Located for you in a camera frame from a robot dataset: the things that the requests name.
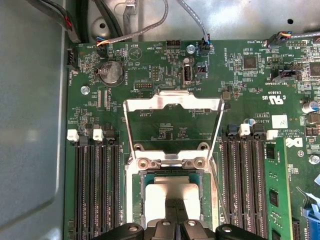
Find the blue wire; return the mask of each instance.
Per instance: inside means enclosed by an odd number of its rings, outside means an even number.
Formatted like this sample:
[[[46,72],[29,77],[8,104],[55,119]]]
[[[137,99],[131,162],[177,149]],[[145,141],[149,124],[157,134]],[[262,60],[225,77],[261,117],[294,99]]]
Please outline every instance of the blue wire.
[[[96,36],[96,39],[97,39],[97,40],[100,40],[100,41],[104,41],[104,40],[105,40],[104,38],[102,38],[102,37],[100,37],[100,36]]]

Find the cable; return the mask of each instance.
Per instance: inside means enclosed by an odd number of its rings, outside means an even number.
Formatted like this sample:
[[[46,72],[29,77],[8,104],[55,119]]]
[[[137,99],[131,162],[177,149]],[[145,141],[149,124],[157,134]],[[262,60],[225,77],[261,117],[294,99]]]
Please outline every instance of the cable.
[[[319,37],[319,36],[320,36],[320,31],[291,34],[292,39],[312,38],[312,37]]]
[[[67,31],[73,43],[81,43],[76,26],[73,24],[70,14],[62,6],[50,0],[26,0],[30,5],[55,20]]]
[[[149,26],[146,26],[145,28],[143,28],[143,29],[141,29],[139,31],[133,32],[131,34],[102,41],[102,42],[97,44],[97,47],[102,45],[102,44],[113,44],[113,43],[124,41],[124,40],[127,40],[127,39],[132,39],[135,36],[139,36],[141,34],[144,34],[144,33],[148,32],[148,31],[160,26],[161,24],[163,24],[164,21],[166,20],[167,16],[168,16],[168,12],[169,12],[168,0],[163,0],[163,2],[164,2],[165,9],[164,9],[164,14],[163,14],[163,16],[162,16],[160,21],[158,21],[158,22],[156,22],[154,24],[151,24]]]
[[[105,20],[112,38],[118,38],[123,36],[121,27],[112,13],[110,8],[105,4],[103,0],[93,0],[95,5],[97,6],[99,12],[101,13],[103,19]]]
[[[130,16],[133,14],[133,10],[135,7],[133,6],[126,6],[123,12],[123,31],[124,35],[131,34],[131,21]]]
[[[89,43],[88,8],[89,0],[76,1],[76,19],[78,23],[79,34],[83,43]]]
[[[195,20],[198,26],[202,29],[203,38],[206,43],[209,43],[207,30],[202,23],[200,17],[193,11],[193,9],[184,1],[184,0],[177,0],[177,2],[184,8],[184,10]]]
[[[63,16],[61,16],[58,12],[54,9],[49,7],[48,5],[44,4],[40,0],[26,0],[30,5],[38,9],[40,12],[44,13],[48,17],[55,20],[61,27],[65,30],[68,28],[67,23]]]

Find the red wire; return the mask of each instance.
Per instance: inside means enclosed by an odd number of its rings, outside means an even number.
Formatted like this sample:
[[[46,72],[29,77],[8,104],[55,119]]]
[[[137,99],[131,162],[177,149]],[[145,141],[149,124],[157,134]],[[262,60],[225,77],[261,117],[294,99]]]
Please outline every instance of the red wire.
[[[71,23],[71,21],[69,20],[69,18],[66,16],[64,19],[65,19],[66,24],[68,25],[68,27],[69,27],[69,28],[72,28],[72,23]]]

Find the black memory slot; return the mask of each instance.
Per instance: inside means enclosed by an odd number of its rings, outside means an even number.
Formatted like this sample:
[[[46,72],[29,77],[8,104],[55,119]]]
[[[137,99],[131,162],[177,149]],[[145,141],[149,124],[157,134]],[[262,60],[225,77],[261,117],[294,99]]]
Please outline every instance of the black memory slot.
[[[246,160],[246,206],[247,206],[247,231],[256,232],[256,215],[255,215],[255,195],[254,195],[254,175],[253,175],[253,158],[252,144],[245,143],[245,160]]]
[[[256,234],[266,238],[268,234],[267,226],[267,206],[265,189],[265,168],[263,162],[263,142],[252,141],[252,166],[253,166],[253,191]]]
[[[78,147],[77,234],[78,240],[90,239],[90,146]]]
[[[109,205],[109,161],[108,148],[102,147],[102,233],[110,230],[110,205]]]
[[[234,188],[233,188],[233,144],[232,141],[227,142],[227,169],[228,169],[228,182],[229,182],[229,209],[230,209],[230,223],[235,224],[234,222]]]
[[[102,229],[102,146],[92,147],[91,168],[91,238],[101,234]]]
[[[229,185],[230,185],[230,172],[229,172],[229,157],[228,157],[228,151],[227,151],[228,143],[224,141],[221,146],[222,151],[222,191],[223,191],[223,205],[225,206],[225,210],[227,212],[227,216],[224,216],[225,218],[230,219],[230,192],[229,192]]]
[[[248,215],[248,161],[247,161],[247,142],[246,141],[240,141],[240,169],[241,169],[241,204],[242,208],[239,209],[239,211],[242,212],[242,222],[243,222],[243,228],[250,231],[250,216]]]
[[[82,209],[82,201],[81,201],[81,191],[82,186],[80,183],[79,176],[81,175],[80,172],[80,158],[82,156],[82,150],[80,147],[75,148],[75,180],[74,180],[74,235],[73,239],[78,240],[79,238],[79,232],[81,229],[81,209]]]
[[[112,161],[112,199],[113,199],[113,215],[112,222],[113,228],[120,225],[120,159],[119,159],[119,146],[114,145],[110,147],[111,161]]]
[[[235,225],[243,228],[243,214],[242,214],[242,187],[241,187],[241,166],[240,166],[240,142],[233,143],[233,169],[234,169],[234,210]]]

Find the white slot latch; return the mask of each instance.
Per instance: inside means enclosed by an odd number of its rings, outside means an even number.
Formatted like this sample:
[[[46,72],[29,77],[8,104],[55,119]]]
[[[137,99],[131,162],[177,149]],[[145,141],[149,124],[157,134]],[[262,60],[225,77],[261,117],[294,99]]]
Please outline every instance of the white slot latch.
[[[104,139],[104,132],[102,129],[93,129],[93,140],[102,142]]]
[[[66,139],[68,139],[71,142],[78,142],[79,141],[78,131],[76,129],[68,129]]]
[[[268,130],[266,131],[266,139],[273,140],[278,137],[278,133],[279,133],[279,130],[275,130],[275,129]]]
[[[240,129],[238,131],[240,137],[246,136],[250,134],[250,124],[242,123],[240,124]]]

